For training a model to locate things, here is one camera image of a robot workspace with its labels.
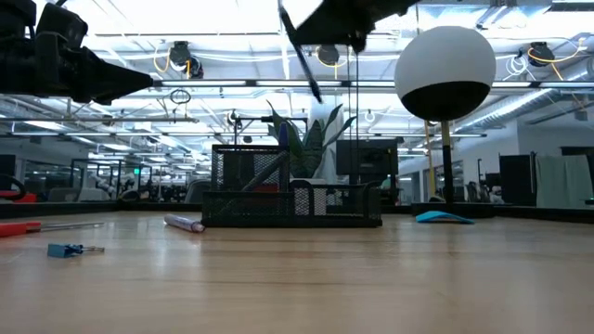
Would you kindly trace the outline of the green striped succulent plant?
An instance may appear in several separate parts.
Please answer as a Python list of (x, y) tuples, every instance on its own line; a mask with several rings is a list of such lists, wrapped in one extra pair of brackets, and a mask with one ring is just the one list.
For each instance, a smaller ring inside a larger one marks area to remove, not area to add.
[(322, 162), (326, 149), (334, 144), (357, 119), (356, 116), (347, 119), (335, 135), (327, 137), (329, 127), (341, 111), (342, 105), (339, 105), (331, 111), (326, 122), (321, 119), (314, 120), (303, 137), (300, 137), (292, 120), (280, 116), (270, 102), (268, 102), (268, 106), (272, 111), (272, 124), (268, 126), (268, 131), (277, 141), (280, 125), (283, 122), (287, 124), (290, 173), (293, 178), (312, 178)]

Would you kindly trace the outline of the white globe table lamp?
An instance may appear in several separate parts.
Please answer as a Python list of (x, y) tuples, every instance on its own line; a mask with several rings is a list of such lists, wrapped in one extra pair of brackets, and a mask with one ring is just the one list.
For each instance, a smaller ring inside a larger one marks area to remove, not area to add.
[(476, 30), (460, 26), (438, 26), (420, 33), (397, 61), (394, 85), (402, 105), (424, 121), (441, 124), (445, 201), (433, 204), (439, 212), (456, 212), (449, 123), (484, 102), (496, 69), (489, 42)]

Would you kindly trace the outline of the white plant pot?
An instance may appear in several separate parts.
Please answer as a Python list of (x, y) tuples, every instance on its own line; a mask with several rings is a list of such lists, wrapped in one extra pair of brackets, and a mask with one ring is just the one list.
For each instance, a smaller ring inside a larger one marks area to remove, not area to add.
[(327, 201), (324, 179), (292, 178), (290, 188), (294, 193), (296, 215), (323, 216), (327, 214)]

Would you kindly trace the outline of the black pen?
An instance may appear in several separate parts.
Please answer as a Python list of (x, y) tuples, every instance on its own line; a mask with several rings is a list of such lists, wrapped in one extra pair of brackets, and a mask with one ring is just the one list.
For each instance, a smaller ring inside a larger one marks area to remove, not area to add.
[(297, 58), (299, 59), (299, 62), (302, 66), (303, 73), (304, 73), (306, 80), (309, 84), (311, 93), (312, 93), (313, 97), (316, 99), (316, 101), (319, 104), (322, 104), (323, 100), (321, 97), (319, 86), (318, 86), (316, 80), (314, 79), (314, 76), (311, 72), (311, 69), (310, 69), (308, 63), (307, 63), (307, 60), (305, 59), (302, 47), (300, 45), (298, 45), (296, 42), (295, 37), (296, 37), (297, 31), (291, 22), (289, 13), (287, 12), (287, 10), (285, 9), (285, 7), (282, 4), (278, 5), (278, 14), (279, 14), (279, 18), (285, 28), (285, 32), (289, 38), (289, 41), (290, 41), (291, 45), (293, 46), (293, 48), (296, 52)]

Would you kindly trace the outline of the grey and blue office chair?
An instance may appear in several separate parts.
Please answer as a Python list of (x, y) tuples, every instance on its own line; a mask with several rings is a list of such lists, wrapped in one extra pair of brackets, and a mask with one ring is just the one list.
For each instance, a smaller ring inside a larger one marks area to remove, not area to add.
[(203, 195), (211, 190), (211, 182), (208, 180), (194, 180), (189, 183), (184, 200), (185, 204), (202, 204)]

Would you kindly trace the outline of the white hanging cloth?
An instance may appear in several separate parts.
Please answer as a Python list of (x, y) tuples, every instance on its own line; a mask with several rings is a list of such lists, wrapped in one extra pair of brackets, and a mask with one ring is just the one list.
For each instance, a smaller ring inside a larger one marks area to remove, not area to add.
[(594, 186), (586, 156), (536, 158), (536, 206), (549, 209), (587, 209)]

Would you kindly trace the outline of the blue sticky note pad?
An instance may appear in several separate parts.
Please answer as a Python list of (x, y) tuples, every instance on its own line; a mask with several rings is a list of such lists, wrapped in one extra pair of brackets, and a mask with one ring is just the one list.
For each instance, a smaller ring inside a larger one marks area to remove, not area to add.
[(474, 225), (472, 219), (464, 218), (448, 212), (428, 211), (415, 217), (416, 222), (420, 224), (432, 223), (457, 223), (462, 225)]

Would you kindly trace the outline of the small blue binder clip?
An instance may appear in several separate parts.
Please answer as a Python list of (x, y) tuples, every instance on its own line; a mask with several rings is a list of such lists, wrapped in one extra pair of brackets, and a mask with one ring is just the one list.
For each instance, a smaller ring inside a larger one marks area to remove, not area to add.
[(82, 244), (55, 244), (50, 243), (47, 247), (47, 256), (52, 258), (72, 258), (83, 255), (86, 252), (104, 252), (105, 249), (97, 246), (84, 246)]

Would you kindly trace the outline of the black mesh desk organizer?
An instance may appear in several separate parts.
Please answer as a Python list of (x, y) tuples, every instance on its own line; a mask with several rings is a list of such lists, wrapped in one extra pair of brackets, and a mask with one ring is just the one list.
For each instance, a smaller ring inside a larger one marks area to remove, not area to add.
[(253, 191), (243, 191), (281, 151), (279, 146), (214, 145), (211, 190), (202, 203), (202, 223), (208, 227), (255, 228), (374, 228), (382, 225), (380, 184), (326, 184), (327, 214), (296, 215), (294, 193), (281, 192), (278, 172)]

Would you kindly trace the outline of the red-handled scissors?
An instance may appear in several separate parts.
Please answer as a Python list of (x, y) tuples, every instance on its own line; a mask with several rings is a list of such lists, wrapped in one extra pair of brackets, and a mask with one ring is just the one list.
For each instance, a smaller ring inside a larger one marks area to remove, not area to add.
[(15, 237), (31, 233), (41, 233), (55, 230), (100, 227), (103, 225), (104, 223), (75, 223), (53, 225), (44, 225), (41, 222), (0, 223), (0, 238)]

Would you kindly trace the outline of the black cabinet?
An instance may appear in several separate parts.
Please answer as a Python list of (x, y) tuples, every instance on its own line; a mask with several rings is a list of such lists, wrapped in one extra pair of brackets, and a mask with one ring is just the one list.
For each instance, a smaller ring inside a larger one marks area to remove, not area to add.
[(535, 206), (536, 186), (534, 168), (530, 155), (499, 157), (502, 199), (514, 206)]

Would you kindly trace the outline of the background robot workstation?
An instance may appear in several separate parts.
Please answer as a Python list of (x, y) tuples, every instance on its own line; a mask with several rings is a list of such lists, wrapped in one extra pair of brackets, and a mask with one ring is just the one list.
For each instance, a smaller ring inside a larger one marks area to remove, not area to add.
[(124, 157), (72, 159), (70, 164), (70, 186), (80, 188), (81, 202), (148, 200), (152, 176), (152, 166)]

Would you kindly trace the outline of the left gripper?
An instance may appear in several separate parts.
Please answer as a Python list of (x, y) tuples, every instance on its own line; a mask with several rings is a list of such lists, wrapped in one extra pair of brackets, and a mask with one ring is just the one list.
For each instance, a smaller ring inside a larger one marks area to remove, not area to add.
[(88, 25), (63, 7), (65, 3), (46, 3), (35, 28), (29, 95), (69, 96), (77, 103), (108, 106), (153, 85), (148, 74), (108, 63), (81, 48)]

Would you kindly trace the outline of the purple translucent pen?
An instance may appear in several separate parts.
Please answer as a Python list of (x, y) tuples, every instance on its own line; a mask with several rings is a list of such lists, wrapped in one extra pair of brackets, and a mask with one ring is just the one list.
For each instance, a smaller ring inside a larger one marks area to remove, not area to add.
[(163, 221), (166, 225), (177, 227), (191, 233), (202, 233), (206, 229), (200, 220), (193, 220), (175, 214), (166, 214)]

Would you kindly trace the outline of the slim silver-purple pen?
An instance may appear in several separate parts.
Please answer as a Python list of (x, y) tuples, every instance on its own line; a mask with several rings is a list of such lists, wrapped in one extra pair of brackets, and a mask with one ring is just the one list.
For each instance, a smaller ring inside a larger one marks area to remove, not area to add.
[(260, 186), (274, 171), (278, 172), (278, 185), (281, 192), (288, 189), (289, 176), (288, 167), (285, 163), (289, 162), (289, 151), (287, 146), (289, 144), (289, 135), (287, 124), (283, 122), (279, 128), (278, 143), (281, 151), (278, 155), (254, 178), (244, 187), (243, 191), (253, 191), (255, 188)]

